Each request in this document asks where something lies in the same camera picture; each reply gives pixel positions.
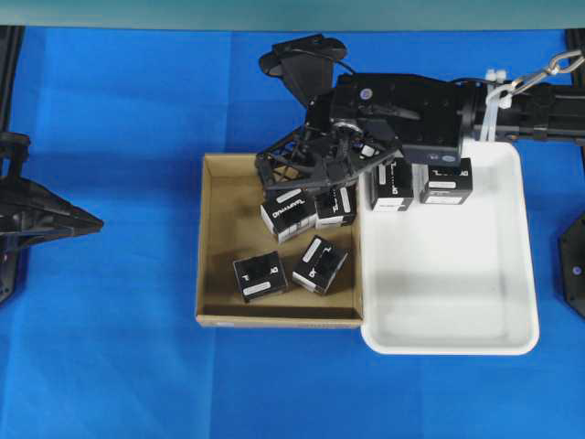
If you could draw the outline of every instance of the black box with white label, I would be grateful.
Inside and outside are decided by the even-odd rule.
[[[315,196],[314,205],[317,229],[348,226],[356,219],[356,186],[330,189]]]
[[[234,262],[238,287],[244,302],[281,293],[288,286],[278,252]]]
[[[269,199],[260,207],[266,227],[282,243],[311,229],[316,221],[314,198],[301,189]]]
[[[346,257],[346,251],[315,236],[294,268],[292,280],[309,291],[325,295]]]
[[[463,204],[473,192],[471,159],[462,158],[459,167],[424,166],[420,187],[421,203]]]
[[[397,157],[388,165],[376,166],[370,174],[372,210],[386,212],[406,210],[414,199],[412,165]]]

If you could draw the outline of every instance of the wire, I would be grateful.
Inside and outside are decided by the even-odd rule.
[[[343,61],[340,61],[338,59],[330,57],[329,55],[325,55],[323,53],[318,53],[318,52],[312,52],[310,50],[303,50],[301,48],[294,48],[291,50],[291,52],[304,53],[305,55],[311,55],[312,57],[316,57],[316,58],[329,59],[330,61],[334,62],[335,64],[339,64],[341,67],[343,67],[344,69],[349,71],[352,75],[356,74],[356,71],[353,70],[351,68],[351,66],[349,66],[348,64],[345,64]]]

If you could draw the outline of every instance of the open cardboard box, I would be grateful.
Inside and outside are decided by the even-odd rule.
[[[205,155],[197,265],[196,319],[203,326],[359,327],[362,282],[359,218],[351,227],[308,230],[279,245],[260,215],[263,194],[255,155]],[[294,265],[319,234],[349,251],[328,295],[291,281]],[[278,251],[289,288],[284,294],[244,303],[232,263]]]

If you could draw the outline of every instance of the blue cloth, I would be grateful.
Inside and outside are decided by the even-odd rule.
[[[562,32],[332,34],[357,70],[515,77]],[[378,355],[358,330],[201,328],[199,166],[303,119],[258,56],[290,34],[29,28],[12,129],[25,174],[105,220],[31,250],[0,309],[0,437],[585,436],[585,322],[556,239],[585,209],[580,150],[522,142],[541,337],[517,358]],[[557,81],[569,82],[569,78]]]

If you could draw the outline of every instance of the white tray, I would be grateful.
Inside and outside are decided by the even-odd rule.
[[[520,355],[537,343],[518,153],[470,142],[463,156],[473,194],[461,206],[415,199],[405,212],[375,213],[362,176],[362,336],[377,352]]]

